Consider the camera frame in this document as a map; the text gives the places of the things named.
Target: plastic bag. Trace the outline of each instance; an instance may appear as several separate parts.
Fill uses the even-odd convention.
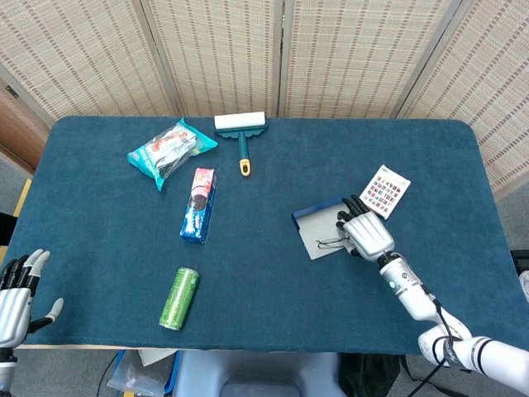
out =
[[[136,350],[127,350],[107,386],[137,395],[163,397],[174,366],[174,354],[143,366]]]
[[[161,191],[165,180],[191,155],[199,155],[217,143],[181,118],[174,126],[126,155],[126,159],[156,182]]]

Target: snack bag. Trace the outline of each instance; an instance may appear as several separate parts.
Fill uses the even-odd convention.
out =
[[[169,175],[191,155],[199,155],[217,146],[217,143],[189,126],[181,118],[173,127],[155,136],[144,145],[126,155],[126,159],[156,182],[161,192]]]

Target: yellow handle tip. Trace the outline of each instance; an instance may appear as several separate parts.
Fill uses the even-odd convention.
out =
[[[242,159],[239,162],[239,166],[241,167],[242,176],[250,176],[251,167],[250,167],[250,160],[249,159]]]

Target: paper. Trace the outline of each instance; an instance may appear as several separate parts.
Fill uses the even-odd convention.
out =
[[[360,198],[366,206],[384,219],[388,219],[410,183],[409,180],[382,165]]]
[[[140,349],[138,351],[138,354],[140,355],[140,358],[141,358],[141,364],[143,364],[143,366],[149,366],[150,364],[160,361],[175,352],[176,352],[176,349],[149,348],[149,349]]]
[[[339,203],[297,219],[299,236],[312,260],[343,248],[336,229],[336,215],[340,211],[349,210],[343,203]]]

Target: green can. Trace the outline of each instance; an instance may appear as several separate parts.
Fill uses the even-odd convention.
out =
[[[162,327],[179,330],[183,326],[197,283],[198,273],[195,270],[179,268],[160,316]]]

